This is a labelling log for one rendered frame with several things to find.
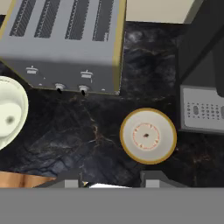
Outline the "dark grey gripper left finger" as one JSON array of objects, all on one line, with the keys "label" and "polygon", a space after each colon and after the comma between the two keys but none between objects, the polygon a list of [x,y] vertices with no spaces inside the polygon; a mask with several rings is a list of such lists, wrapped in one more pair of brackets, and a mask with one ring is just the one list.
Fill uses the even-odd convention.
[{"label": "dark grey gripper left finger", "polygon": [[81,188],[82,174],[79,171],[61,173],[55,180],[37,185],[37,188]]}]

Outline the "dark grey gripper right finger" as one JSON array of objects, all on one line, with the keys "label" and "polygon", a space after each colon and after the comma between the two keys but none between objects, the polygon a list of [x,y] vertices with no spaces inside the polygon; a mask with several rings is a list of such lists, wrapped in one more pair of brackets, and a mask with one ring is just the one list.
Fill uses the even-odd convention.
[{"label": "dark grey gripper right finger", "polygon": [[162,171],[142,171],[140,173],[143,188],[185,188],[186,186],[167,178]]}]

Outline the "white bowl with yellow rim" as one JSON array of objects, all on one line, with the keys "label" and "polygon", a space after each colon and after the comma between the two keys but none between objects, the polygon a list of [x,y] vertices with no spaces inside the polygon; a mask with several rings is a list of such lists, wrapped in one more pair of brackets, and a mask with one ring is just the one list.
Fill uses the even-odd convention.
[{"label": "white bowl with yellow rim", "polygon": [[177,144],[172,120],[154,108],[139,108],[129,113],[122,121],[119,135],[124,151],[145,165],[164,162]]}]

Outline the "pale cream bowl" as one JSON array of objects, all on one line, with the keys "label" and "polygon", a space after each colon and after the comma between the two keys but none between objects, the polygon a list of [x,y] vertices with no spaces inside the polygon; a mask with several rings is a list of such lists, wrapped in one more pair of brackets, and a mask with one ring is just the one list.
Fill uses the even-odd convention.
[{"label": "pale cream bowl", "polygon": [[0,76],[0,150],[9,145],[25,125],[29,101],[23,86]]}]

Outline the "grey four-slot toaster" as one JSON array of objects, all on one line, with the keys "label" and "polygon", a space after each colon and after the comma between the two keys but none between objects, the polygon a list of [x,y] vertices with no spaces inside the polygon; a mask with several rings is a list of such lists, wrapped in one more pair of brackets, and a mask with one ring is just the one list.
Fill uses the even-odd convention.
[{"label": "grey four-slot toaster", "polygon": [[33,88],[119,95],[127,0],[11,0],[0,61]]}]

